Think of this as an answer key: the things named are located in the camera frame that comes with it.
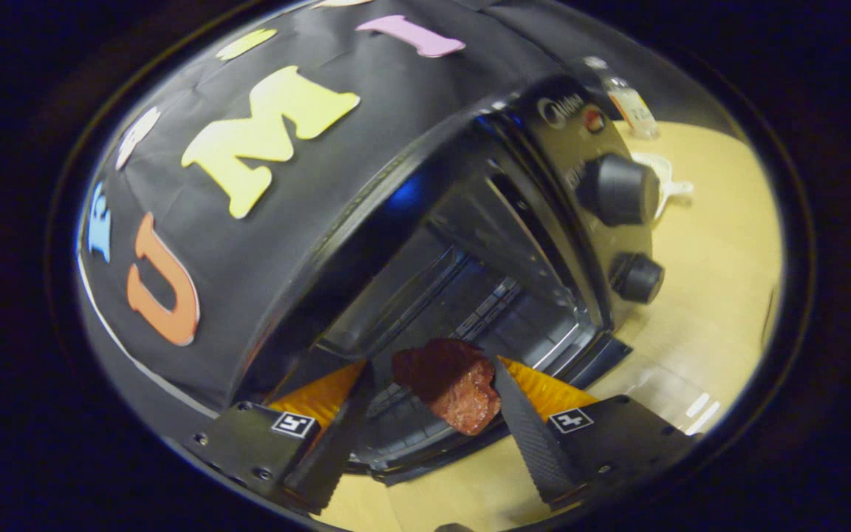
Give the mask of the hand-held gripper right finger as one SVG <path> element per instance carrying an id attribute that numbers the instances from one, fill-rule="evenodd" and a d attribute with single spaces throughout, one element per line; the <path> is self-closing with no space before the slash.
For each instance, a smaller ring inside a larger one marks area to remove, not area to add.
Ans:
<path id="1" fill-rule="evenodd" d="M 598 400 L 507 358 L 494 358 L 494 390 L 541 501 L 554 511 L 640 491 L 696 443 L 634 398 Z"/>

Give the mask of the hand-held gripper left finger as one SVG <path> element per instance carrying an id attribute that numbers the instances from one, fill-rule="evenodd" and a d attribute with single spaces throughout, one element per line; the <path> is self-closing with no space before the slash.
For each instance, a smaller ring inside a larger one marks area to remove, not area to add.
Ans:
<path id="1" fill-rule="evenodd" d="M 300 513 L 327 508 L 374 394 L 367 361 L 270 404 L 241 401 L 182 442 L 227 481 Z"/>

